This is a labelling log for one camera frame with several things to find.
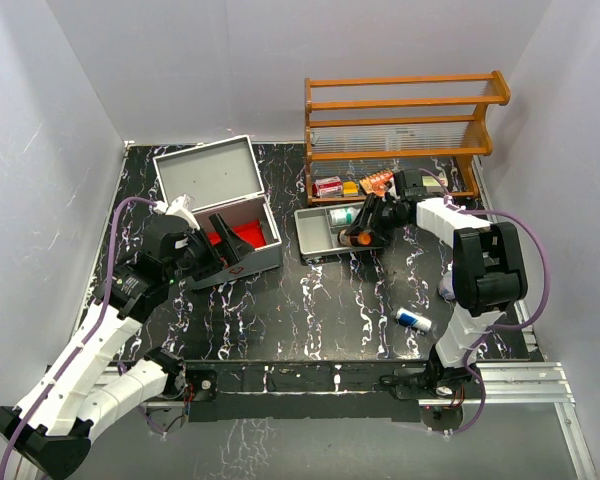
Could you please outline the brown glass bottle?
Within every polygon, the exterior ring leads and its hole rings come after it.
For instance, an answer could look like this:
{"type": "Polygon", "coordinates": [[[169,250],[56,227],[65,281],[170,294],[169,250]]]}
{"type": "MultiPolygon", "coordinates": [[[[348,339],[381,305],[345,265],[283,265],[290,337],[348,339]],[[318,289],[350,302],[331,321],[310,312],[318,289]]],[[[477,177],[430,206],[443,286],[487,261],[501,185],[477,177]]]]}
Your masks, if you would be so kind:
{"type": "Polygon", "coordinates": [[[371,246],[372,240],[372,236],[366,231],[356,234],[347,234],[345,230],[342,230],[338,234],[338,241],[340,245],[344,247],[366,248],[371,246]]]}

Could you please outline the white dropper bottle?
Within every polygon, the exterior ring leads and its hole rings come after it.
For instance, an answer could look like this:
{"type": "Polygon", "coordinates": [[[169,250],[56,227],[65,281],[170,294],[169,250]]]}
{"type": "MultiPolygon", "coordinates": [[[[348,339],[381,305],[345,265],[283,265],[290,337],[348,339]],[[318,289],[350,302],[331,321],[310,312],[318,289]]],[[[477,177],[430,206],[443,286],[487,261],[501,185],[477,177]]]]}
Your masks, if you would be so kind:
{"type": "Polygon", "coordinates": [[[360,209],[356,207],[342,207],[331,209],[329,214],[329,220],[332,226],[346,226],[350,225],[359,214],[360,209]]]}

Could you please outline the red first aid kit pouch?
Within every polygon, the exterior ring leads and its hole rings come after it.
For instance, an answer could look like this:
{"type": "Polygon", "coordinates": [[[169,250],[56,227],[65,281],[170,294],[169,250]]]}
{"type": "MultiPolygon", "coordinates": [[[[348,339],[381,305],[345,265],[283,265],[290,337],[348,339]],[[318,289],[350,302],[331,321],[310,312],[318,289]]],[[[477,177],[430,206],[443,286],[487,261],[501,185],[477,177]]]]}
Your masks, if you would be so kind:
{"type": "MultiPolygon", "coordinates": [[[[248,223],[238,225],[236,227],[232,227],[232,230],[243,241],[249,243],[252,247],[254,247],[254,249],[264,247],[267,245],[267,240],[265,239],[263,228],[258,220],[254,220],[248,223]]],[[[209,232],[207,233],[207,237],[214,246],[224,242],[224,240],[220,237],[220,235],[217,232],[209,232]]]]}

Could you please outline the grey medicine case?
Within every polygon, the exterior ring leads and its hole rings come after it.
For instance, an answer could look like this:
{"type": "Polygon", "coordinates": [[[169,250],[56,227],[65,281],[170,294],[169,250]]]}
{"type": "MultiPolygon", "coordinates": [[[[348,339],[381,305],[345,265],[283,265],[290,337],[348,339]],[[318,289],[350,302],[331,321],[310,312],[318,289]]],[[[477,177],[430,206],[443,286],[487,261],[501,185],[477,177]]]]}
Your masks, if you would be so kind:
{"type": "Polygon", "coordinates": [[[153,159],[169,211],[196,221],[218,247],[222,235],[251,246],[242,258],[207,278],[189,278],[201,290],[283,264],[282,242],[265,197],[252,143],[247,135],[158,155],[153,159]]]}

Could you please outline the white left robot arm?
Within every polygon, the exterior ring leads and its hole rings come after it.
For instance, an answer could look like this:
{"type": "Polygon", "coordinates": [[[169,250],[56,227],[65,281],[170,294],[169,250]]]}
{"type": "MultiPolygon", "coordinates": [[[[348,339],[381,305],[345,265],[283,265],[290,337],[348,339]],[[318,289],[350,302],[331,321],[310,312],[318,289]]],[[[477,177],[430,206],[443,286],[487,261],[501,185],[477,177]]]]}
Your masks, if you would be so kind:
{"type": "Polygon", "coordinates": [[[184,363],[155,348],[105,387],[95,386],[118,350],[138,332],[180,280],[206,280],[230,270],[253,246],[224,219],[210,218],[212,242],[194,220],[160,215],[141,249],[113,265],[80,330],[29,394],[0,407],[0,434],[51,479],[66,479],[96,438],[144,401],[182,396],[184,363]]]}

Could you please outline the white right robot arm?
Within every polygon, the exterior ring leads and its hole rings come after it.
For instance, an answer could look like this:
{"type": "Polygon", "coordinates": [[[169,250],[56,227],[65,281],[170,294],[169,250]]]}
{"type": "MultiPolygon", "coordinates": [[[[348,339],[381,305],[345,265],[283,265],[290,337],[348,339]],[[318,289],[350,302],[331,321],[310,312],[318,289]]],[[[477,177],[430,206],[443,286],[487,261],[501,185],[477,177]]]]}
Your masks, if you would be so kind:
{"type": "Polygon", "coordinates": [[[516,227],[475,217],[454,205],[448,195],[429,192],[422,180],[425,172],[394,173],[385,193],[369,194],[337,238],[347,247],[381,248],[390,243],[396,229],[415,225],[452,248],[452,317],[424,371],[411,379],[446,397],[472,378],[474,351],[482,337],[527,294],[528,284],[516,227]]]}

